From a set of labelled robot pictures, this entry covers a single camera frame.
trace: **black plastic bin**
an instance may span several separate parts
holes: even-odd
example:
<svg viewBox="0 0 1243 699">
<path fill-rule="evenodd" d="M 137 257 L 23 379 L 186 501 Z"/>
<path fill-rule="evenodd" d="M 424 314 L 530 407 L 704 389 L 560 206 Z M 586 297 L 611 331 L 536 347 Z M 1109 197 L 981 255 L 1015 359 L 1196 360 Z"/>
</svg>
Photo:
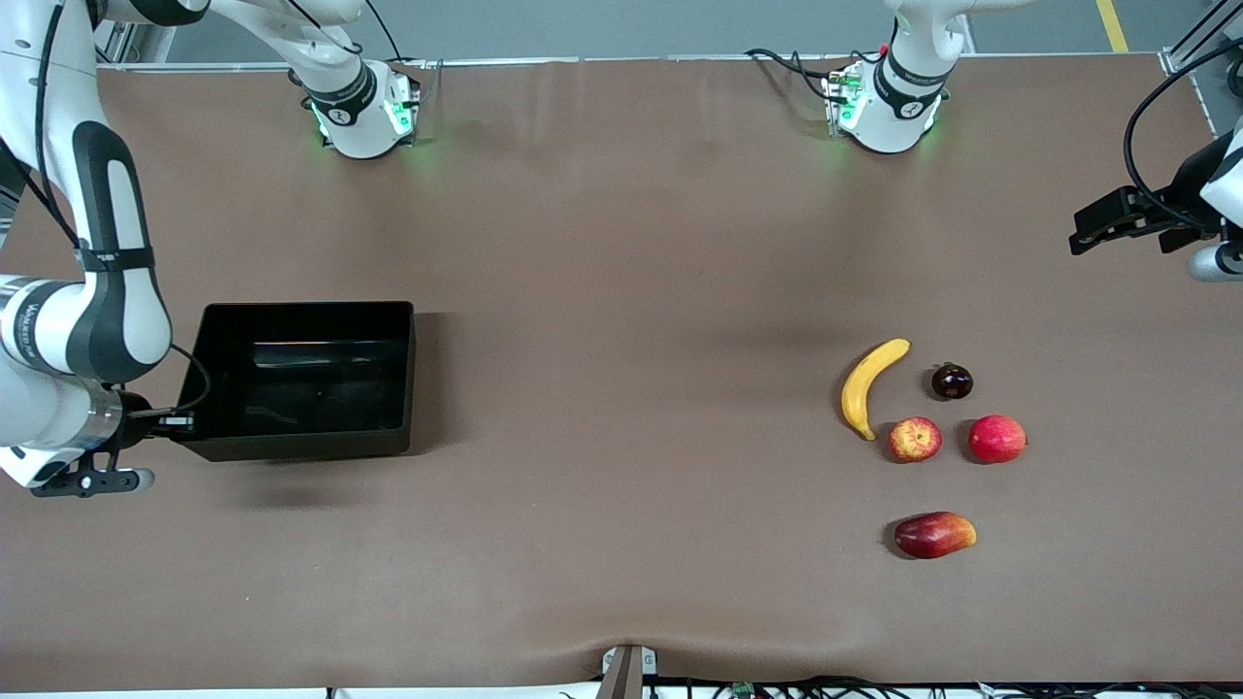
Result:
<svg viewBox="0 0 1243 699">
<path fill-rule="evenodd" d="M 408 302 L 208 306 L 194 356 L 211 392 L 173 440 L 209 461 L 400 454 L 414 348 Z M 190 367 L 180 403 L 201 392 Z"/>
</svg>

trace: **banana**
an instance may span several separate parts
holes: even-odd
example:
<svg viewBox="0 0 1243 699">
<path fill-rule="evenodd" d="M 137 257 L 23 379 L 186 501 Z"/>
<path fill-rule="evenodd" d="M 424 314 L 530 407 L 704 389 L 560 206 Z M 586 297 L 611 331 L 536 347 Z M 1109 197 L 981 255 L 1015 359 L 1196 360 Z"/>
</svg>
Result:
<svg viewBox="0 0 1243 699">
<path fill-rule="evenodd" d="M 868 442 L 876 439 L 876 433 L 871 432 L 868 424 L 868 391 L 876 381 L 880 372 L 885 371 L 911 351 L 911 342 L 901 337 L 876 347 L 866 357 L 855 364 L 846 377 L 845 386 L 842 387 L 842 415 L 845 417 L 850 427 Z"/>
</svg>

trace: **apple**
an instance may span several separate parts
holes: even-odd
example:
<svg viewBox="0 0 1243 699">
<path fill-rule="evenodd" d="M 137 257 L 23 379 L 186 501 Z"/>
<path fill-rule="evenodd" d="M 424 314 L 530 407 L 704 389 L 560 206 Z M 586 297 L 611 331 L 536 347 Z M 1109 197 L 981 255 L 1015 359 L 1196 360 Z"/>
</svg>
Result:
<svg viewBox="0 0 1243 699">
<path fill-rule="evenodd" d="M 890 430 L 889 450 L 899 461 L 926 461 L 941 450 L 941 430 L 927 418 L 906 418 Z"/>
<path fill-rule="evenodd" d="M 1027 433 L 1009 415 L 987 415 L 971 425 L 967 444 L 981 461 L 1004 464 L 1018 459 L 1023 449 L 1027 449 Z"/>
</svg>

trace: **black cable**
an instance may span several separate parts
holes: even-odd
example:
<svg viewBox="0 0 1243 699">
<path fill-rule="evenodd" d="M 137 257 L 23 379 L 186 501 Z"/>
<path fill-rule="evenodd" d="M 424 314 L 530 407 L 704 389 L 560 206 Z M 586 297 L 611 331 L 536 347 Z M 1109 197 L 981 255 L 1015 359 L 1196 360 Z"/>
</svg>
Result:
<svg viewBox="0 0 1243 699">
<path fill-rule="evenodd" d="M 820 100 L 824 100 L 825 102 L 837 102 L 838 104 L 845 104 L 846 101 L 844 98 L 842 98 L 842 97 L 829 97 L 828 95 L 824 93 L 823 90 L 820 90 L 820 87 L 818 85 L 815 85 L 814 82 L 812 82 L 812 75 L 803 66 L 803 58 L 799 57 L 798 51 L 792 52 L 789 55 L 789 57 L 791 57 L 792 61 L 794 61 L 794 65 L 798 66 L 798 72 L 799 72 L 799 75 L 803 76 L 803 82 L 807 83 L 807 88 L 810 90 L 817 97 L 819 97 Z"/>
<path fill-rule="evenodd" d="M 825 92 L 820 90 L 818 85 L 812 82 L 812 78 L 824 80 L 829 77 L 829 73 L 808 70 L 807 66 L 803 65 L 803 58 L 798 55 L 798 51 L 792 52 L 788 61 L 767 49 L 752 49 L 751 51 L 747 51 L 746 55 L 751 56 L 752 58 L 757 56 L 766 56 L 776 61 L 777 65 L 779 65 L 781 67 L 803 76 L 803 82 L 807 83 L 807 88 L 810 90 L 820 100 L 824 100 L 825 102 L 833 102 L 837 104 L 846 103 L 844 97 L 825 95 Z"/>
<path fill-rule="evenodd" d="M 871 63 L 871 65 L 874 65 L 874 66 L 875 66 L 876 63 L 879 63 L 879 62 L 884 61 L 884 58 L 881 58 L 880 56 L 876 56 L 875 58 L 869 58 L 869 57 L 868 57 L 868 55 L 866 55 L 866 53 L 864 53 L 863 51 L 851 51 L 851 52 L 850 52 L 850 57 L 851 57 L 851 58 L 859 58 L 860 61 L 863 61 L 863 62 L 865 62 L 865 63 Z"/>
<path fill-rule="evenodd" d="M 372 15 L 375 16 L 375 21 L 379 22 L 380 29 L 384 30 L 384 36 L 389 40 L 389 46 L 393 47 L 393 57 L 389 61 L 413 61 L 409 56 L 404 56 L 401 50 L 397 47 L 397 41 L 393 39 L 393 32 L 388 30 L 388 24 L 384 22 L 384 17 L 380 16 L 379 11 L 372 0 L 367 0 L 367 6 L 370 7 Z"/>
<path fill-rule="evenodd" d="M 819 71 L 808 71 L 805 68 L 803 71 L 800 71 L 798 68 L 798 66 L 796 66 L 791 61 L 787 61 L 781 55 L 778 55 L 778 53 L 776 53 L 773 51 L 769 51 L 767 49 L 752 49 L 751 51 L 747 51 L 745 55 L 746 56 L 751 56 L 752 58 L 755 58 L 756 56 L 764 56 L 766 58 L 772 58 L 773 61 L 777 62 L 778 66 L 781 66 L 781 67 L 783 67 L 783 68 L 786 68 L 787 71 L 791 71 L 791 72 L 796 72 L 796 73 L 798 73 L 798 72 L 805 72 L 808 76 L 815 77 L 815 78 L 829 77 L 829 73 L 827 73 L 827 72 L 822 73 Z"/>
<path fill-rule="evenodd" d="M 1183 37 L 1178 40 L 1178 44 L 1173 45 L 1173 49 L 1171 49 L 1170 52 L 1176 53 L 1178 49 L 1182 49 L 1182 45 L 1186 44 L 1188 40 L 1191 40 L 1191 37 L 1199 30 L 1199 27 L 1204 26 L 1204 24 L 1207 24 L 1208 20 L 1212 19 L 1212 16 L 1216 15 L 1218 10 L 1221 10 L 1226 5 L 1227 1 L 1228 0 L 1218 0 L 1217 5 L 1214 5 L 1212 10 L 1209 10 L 1202 17 L 1199 17 L 1199 21 L 1196 22 L 1196 26 L 1191 27 L 1191 31 L 1183 35 Z"/>
<path fill-rule="evenodd" d="M 52 193 L 52 183 L 47 177 L 47 153 L 44 148 L 44 127 L 45 127 L 45 107 L 47 102 L 47 71 L 52 65 L 52 44 L 56 42 L 56 30 L 61 25 L 61 12 L 65 11 L 65 5 L 56 5 L 52 7 L 52 17 L 47 22 L 47 31 L 44 34 L 44 51 L 39 60 L 39 85 L 35 87 L 35 160 L 39 168 L 39 177 L 44 183 L 44 201 L 47 210 L 56 219 L 56 223 L 61 224 L 61 229 L 66 235 L 70 236 L 70 243 L 73 248 L 78 246 L 78 238 L 73 234 L 70 228 L 68 221 L 65 219 L 65 214 L 61 213 L 61 205 L 56 201 L 56 194 Z"/>
<path fill-rule="evenodd" d="M 26 165 L 24 165 L 22 162 L 12 154 L 12 150 L 9 149 L 9 144 L 2 139 L 0 139 L 0 150 L 4 152 L 6 158 L 9 158 L 9 162 L 12 164 L 12 169 L 17 170 L 17 174 L 21 175 L 21 180 L 26 183 L 26 189 L 35 195 L 35 199 L 44 205 L 44 209 L 47 209 L 47 213 L 51 214 L 52 219 L 55 219 L 57 225 L 61 226 L 65 236 L 68 238 L 70 244 L 77 248 L 77 234 L 75 234 L 73 229 L 70 228 L 68 221 L 58 214 L 58 209 L 52 209 L 51 203 L 47 200 L 47 195 L 44 194 L 44 190 L 41 190 L 37 184 L 35 184 L 34 178 L 30 177 L 30 172 L 26 170 Z"/>
<path fill-rule="evenodd" d="M 1231 95 L 1243 100 L 1243 78 L 1239 70 L 1243 68 L 1243 53 L 1231 61 L 1231 67 L 1226 68 L 1226 87 L 1231 88 Z"/>
<path fill-rule="evenodd" d="M 203 374 L 203 392 L 199 393 L 199 397 L 195 398 L 194 400 L 190 400 L 189 403 L 183 403 L 175 408 L 157 408 L 154 410 L 138 410 L 137 413 L 131 414 L 129 415 L 131 418 L 157 418 L 157 417 L 172 415 L 174 413 L 180 413 L 183 410 L 189 410 L 190 408 L 206 400 L 208 396 L 211 393 L 211 374 L 208 372 L 208 368 L 203 366 L 203 362 L 200 362 L 199 358 L 195 357 L 194 354 L 190 354 L 185 350 L 178 347 L 175 343 L 172 346 L 172 348 L 183 357 L 185 357 L 186 359 L 189 359 L 190 363 L 194 364 L 194 368 L 199 369 L 199 373 Z"/>
<path fill-rule="evenodd" d="M 302 5 L 298 4 L 298 0 L 286 0 L 286 1 L 290 5 L 293 5 L 293 9 L 297 10 L 303 17 L 306 17 L 307 21 L 311 22 L 317 30 L 319 30 L 319 34 L 324 35 L 324 37 L 327 37 L 328 41 L 336 44 L 337 49 L 341 49 L 342 51 L 344 51 L 347 53 L 353 53 L 355 56 L 363 52 L 363 47 L 357 41 L 349 49 L 342 46 L 339 41 L 337 41 L 336 39 L 333 39 L 332 35 L 328 34 L 328 30 L 323 29 L 323 25 L 319 24 L 319 20 L 312 17 L 311 12 L 306 11 L 305 9 L 302 9 Z"/>
<path fill-rule="evenodd" d="M 1122 136 L 1122 159 L 1126 163 L 1126 173 L 1131 175 L 1131 182 L 1135 183 L 1135 188 L 1139 189 L 1145 198 L 1147 198 L 1150 201 L 1152 201 L 1160 209 L 1162 209 L 1166 214 L 1168 214 L 1173 220 L 1188 228 L 1203 230 L 1207 226 L 1197 221 L 1195 218 L 1182 211 L 1175 210 L 1172 206 L 1162 201 L 1161 198 L 1157 197 L 1155 192 L 1152 192 L 1152 189 L 1147 185 L 1147 183 L 1144 182 L 1144 178 L 1140 177 L 1140 170 L 1139 168 L 1135 167 L 1135 152 L 1132 148 L 1134 146 L 1132 141 L 1135 139 L 1135 126 L 1140 122 L 1140 117 L 1144 114 L 1144 112 L 1154 102 L 1156 102 L 1157 97 L 1161 97 L 1161 95 L 1166 90 L 1168 90 L 1171 85 L 1182 80 L 1191 71 L 1198 68 L 1199 66 L 1203 66 L 1204 63 L 1212 61 L 1213 58 L 1217 58 L 1218 56 L 1226 55 L 1228 51 L 1238 46 L 1243 46 L 1243 40 L 1237 40 L 1237 41 L 1231 41 L 1229 44 L 1224 44 L 1209 51 L 1208 53 L 1204 53 L 1203 56 L 1196 58 L 1195 61 L 1187 63 L 1182 68 L 1170 75 L 1170 77 L 1165 78 L 1165 81 L 1161 85 L 1158 85 L 1157 88 L 1154 90 L 1147 97 L 1145 97 L 1144 101 L 1140 102 L 1139 107 L 1135 108 L 1135 113 L 1131 114 L 1131 119 L 1126 123 L 1126 133 Z"/>
</svg>

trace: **brown tablecloth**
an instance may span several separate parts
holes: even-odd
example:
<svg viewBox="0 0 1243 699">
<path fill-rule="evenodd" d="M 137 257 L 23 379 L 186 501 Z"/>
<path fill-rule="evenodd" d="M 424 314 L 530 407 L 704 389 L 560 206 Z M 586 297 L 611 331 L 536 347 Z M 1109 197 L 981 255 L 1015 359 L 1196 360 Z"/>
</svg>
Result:
<svg viewBox="0 0 1243 699">
<path fill-rule="evenodd" d="M 881 157 L 747 62 L 450 68 L 416 147 L 351 162 L 283 75 L 106 73 L 178 338 L 211 302 L 411 300 L 419 453 L 154 442 L 124 454 L 140 495 L 0 486 L 0 688 L 547 683 L 618 642 L 669 675 L 1237 679 L 1243 289 L 1152 239 L 1065 241 L 1160 80 L 967 60 L 942 123 Z M 1181 85 L 1140 164 L 1158 184 L 1207 141 Z M 2 269 L 72 276 L 31 204 Z M 895 336 L 873 413 L 937 420 L 925 465 L 834 408 Z M 970 399 L 924 396 L 943 361 Z M 973 465 L 953 442 L 997 412 L 1030 448 Z M 975 549 L 885 545 L 941 509 Z"/>
</svg>

